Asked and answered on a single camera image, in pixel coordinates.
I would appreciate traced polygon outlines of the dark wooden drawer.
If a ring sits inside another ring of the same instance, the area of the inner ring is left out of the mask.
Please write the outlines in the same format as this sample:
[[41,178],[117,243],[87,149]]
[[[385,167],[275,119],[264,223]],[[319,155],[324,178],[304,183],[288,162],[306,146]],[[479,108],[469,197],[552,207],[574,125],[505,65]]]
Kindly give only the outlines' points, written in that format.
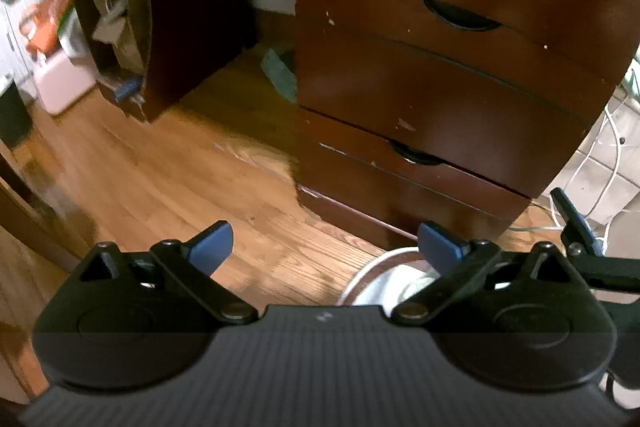
[[407,232],[433,220],[499,235],[529,204],[508,188],[350,124],[299,109],[299,184]]

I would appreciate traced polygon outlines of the dark brown wooden dresser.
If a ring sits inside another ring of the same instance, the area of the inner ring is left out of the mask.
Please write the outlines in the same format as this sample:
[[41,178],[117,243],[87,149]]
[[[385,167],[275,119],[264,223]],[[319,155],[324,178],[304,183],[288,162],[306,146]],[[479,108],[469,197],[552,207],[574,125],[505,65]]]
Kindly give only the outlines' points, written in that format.
[[[639,43],[639,0],[296,0],[299,109],[435,157],[531,202],[565,166]],[[299,184],[376,246],[407,232]]]

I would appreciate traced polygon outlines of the green paper scrap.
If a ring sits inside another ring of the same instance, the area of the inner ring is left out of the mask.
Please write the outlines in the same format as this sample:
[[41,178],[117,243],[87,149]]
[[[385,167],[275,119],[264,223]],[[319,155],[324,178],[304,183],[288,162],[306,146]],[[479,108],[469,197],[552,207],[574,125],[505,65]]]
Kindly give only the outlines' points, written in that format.
[[260,62],[260,68],[282,98],[293,104],[297,103],[297,78],[293,50],[277,54],[275,49],[269,48]]

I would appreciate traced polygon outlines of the pink storage box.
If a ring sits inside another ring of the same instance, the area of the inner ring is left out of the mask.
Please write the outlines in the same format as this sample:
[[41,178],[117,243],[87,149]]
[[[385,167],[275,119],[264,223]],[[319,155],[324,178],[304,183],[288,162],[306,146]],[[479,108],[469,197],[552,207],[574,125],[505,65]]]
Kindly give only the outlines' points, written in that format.
[[96,85],[85,65],[76,65],[63,50],[58,50],[34,69],[39,102],[51,116],[61,115]]

